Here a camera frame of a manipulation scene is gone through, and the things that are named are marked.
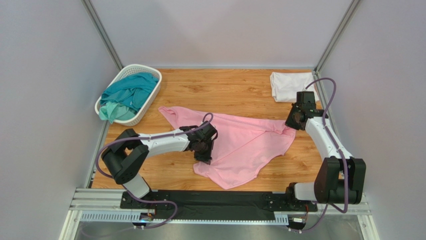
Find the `pink t shirt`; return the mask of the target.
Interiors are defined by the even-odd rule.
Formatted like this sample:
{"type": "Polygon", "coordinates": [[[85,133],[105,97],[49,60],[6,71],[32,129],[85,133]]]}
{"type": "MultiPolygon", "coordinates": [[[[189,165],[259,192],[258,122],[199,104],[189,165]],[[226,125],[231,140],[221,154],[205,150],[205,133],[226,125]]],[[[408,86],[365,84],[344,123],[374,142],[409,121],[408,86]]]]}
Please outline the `pink t shirt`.
{"type": "Polygon", "coordinates": [[[193,171],[225,190],[254,180],[273,158],[285,155],[296,137],[284,120],[214,113],[211,124],[218,132],[212,160],[195,163],[193,171]]]}

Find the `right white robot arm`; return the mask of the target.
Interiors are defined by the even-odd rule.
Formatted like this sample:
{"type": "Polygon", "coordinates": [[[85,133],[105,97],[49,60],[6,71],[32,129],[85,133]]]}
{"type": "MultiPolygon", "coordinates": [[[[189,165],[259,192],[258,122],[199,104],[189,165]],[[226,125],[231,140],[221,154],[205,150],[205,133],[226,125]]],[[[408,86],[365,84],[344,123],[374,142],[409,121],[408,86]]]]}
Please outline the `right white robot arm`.
{"type": "Polygon", "coordinates": [[[331,128],[324,110],[318,109],[312,91],[299,91],[285,121],[287,127],[306,131],[313,140],[322,164],[315,181],[292,183],[289,188],[301,201],[321,204],[357,205],[362,200],[367,166],[347,151],[331,128]]]}

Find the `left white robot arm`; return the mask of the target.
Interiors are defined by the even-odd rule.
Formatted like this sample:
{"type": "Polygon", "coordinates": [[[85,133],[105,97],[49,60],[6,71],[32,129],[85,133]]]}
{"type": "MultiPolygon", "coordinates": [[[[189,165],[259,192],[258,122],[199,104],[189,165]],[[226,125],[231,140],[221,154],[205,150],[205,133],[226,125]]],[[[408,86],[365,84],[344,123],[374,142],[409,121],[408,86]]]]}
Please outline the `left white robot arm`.
{"type": "Polygon", "coordinates": [[[206,121],[200,126],[181,126],[158,134],[136,133],[130,128],[107,144],[100,152],[100,159],[109,171],[108,176],[117,185],[124,186],[133,196],[141,199],[151,191],[139,174],[146,159],[170,152],[190,151],[194,153],[196,161],[210,164],[217,137],[216,128],[206,121]]]}

